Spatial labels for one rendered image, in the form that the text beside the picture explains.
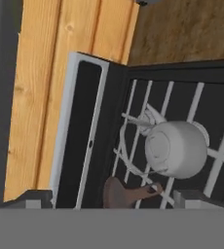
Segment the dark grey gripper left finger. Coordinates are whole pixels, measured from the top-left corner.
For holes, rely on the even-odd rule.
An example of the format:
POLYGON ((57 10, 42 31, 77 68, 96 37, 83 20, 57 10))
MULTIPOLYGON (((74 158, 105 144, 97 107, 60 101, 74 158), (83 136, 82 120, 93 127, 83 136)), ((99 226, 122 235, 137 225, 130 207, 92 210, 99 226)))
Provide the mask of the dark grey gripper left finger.
POLYGON ((16 199, 4 202, 1 208, 52 209, 52 198, 51 190, 27 190, 16 199))

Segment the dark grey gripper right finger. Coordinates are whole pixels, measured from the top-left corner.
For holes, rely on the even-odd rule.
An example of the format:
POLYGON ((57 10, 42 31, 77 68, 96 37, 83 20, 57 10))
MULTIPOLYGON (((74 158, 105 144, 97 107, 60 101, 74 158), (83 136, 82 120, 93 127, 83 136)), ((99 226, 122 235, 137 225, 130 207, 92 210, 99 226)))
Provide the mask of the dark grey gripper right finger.
POLYGON ((176 209, 220 209, 224 203, 213 200, 197 190, 175 190, 173 192, 176 209))

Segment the white kettle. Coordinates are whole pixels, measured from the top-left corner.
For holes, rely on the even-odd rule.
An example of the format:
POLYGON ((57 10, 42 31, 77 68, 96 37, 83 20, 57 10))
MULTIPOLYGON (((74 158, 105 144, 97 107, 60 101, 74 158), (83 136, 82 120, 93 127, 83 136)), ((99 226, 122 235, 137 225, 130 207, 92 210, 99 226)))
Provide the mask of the white kettle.
POLYGON ((146 106, 149 121, 132 118, 145 135, 144 153, 152 173, 176 179, 188 179, 204 167, 209 135, 197 122, 167 121, 150 104, 146 106))

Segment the brown wooden spoon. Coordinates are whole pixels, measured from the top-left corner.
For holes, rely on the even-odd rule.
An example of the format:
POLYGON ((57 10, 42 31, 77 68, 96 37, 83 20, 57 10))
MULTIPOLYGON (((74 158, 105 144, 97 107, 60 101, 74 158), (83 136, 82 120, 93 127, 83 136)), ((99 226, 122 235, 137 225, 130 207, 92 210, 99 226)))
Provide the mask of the brown wooden spoon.
POLYGON ((103 188, 103 207, 112 209, 132 208, 138 200, 158 196, 163 187, 160 183, 136 189, 127 189, 117 177, 109 177, 103 188))

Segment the black hob with white grates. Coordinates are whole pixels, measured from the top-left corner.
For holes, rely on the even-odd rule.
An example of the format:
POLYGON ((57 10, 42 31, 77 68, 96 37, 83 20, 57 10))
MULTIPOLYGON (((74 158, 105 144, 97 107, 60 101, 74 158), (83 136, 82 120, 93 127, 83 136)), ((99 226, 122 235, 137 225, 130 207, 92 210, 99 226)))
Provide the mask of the black hob with white grates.
POLYGON ((114 144, 105 175, 117 176, 129 187, 153 181, 163 185, 161 196, 137 201, 135 208, 171 209, 173 193, 178 190, 198 190, 224 204, 224 60, 135 67, 130 82, 123 107, 126 114, 136 117, 151 104, 170 121, 202 124, 209 135, 208 156, 204 168, 187 180, 152 174, 143 157, 144 138, 138 128, 128 124, 127 152, 143 174, 136 176, 126 169, 120 146, 114 144))

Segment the light wooden cabinet front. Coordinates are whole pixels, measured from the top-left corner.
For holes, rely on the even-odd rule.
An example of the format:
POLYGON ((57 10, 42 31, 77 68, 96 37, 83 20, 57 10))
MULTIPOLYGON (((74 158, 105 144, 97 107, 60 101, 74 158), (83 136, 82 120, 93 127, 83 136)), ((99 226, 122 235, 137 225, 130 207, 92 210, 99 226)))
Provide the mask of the light wooden cabinet front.
POLYGON ((49 187, 67 55, 127 63, 133 0, 23 0, 4 199, 49 187))

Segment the black oven door grey frame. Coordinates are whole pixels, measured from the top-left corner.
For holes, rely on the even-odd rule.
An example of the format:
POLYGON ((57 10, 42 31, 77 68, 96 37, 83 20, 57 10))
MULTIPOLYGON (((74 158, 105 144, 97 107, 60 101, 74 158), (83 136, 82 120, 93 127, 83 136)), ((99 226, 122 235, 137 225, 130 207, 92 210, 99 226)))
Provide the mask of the black oven door grey frame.
POLYGON ((68 55, 50 180, 55 208, 102 206, 127 73, 126 66, 100 57, 68 55))

